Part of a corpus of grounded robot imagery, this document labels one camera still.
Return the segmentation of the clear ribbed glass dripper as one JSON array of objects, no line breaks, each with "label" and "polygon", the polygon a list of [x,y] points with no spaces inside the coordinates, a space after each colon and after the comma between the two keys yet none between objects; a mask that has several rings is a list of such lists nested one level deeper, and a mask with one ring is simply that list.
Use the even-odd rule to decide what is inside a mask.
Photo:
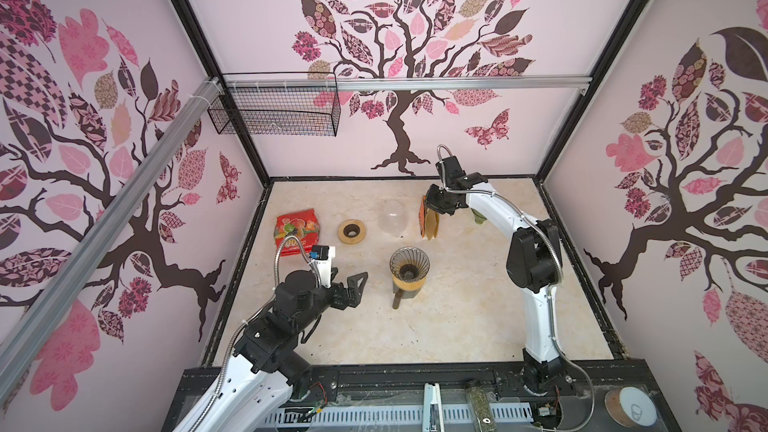
[{"label": "clear ribbed glass dripper", "polygon": [[392,276],[405,283],[415,283],[427,276],[431,263],[428,255],[417,247],[397,249],[389,260]]}]

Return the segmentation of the orange coffee filter box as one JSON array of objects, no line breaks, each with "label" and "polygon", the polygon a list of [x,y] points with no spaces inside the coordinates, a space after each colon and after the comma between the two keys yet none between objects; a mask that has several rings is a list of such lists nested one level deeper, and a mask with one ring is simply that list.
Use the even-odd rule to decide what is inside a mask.
[{"label": "orange coffee filter box", "polygon": [[426,196],[423,195],[420,199],[420,206],[419,206],[419,213],[418,213],[419,232],[422,238],[426,237],[426,215],[427,215]]}]

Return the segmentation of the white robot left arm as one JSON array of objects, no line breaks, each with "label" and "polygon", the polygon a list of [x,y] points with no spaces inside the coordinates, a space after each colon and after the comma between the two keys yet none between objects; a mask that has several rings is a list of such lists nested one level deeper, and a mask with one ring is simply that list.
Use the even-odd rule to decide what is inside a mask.
[{"label": "white robot left arm", "polygon": [[254,431],[294,395],[309,389],[309,362],[296,348],[323,313],[360,305],[369,274],[316,283],[308,270],[287,275],[274,299],[236,334],[220,373],[176,425],[177,431]]}]

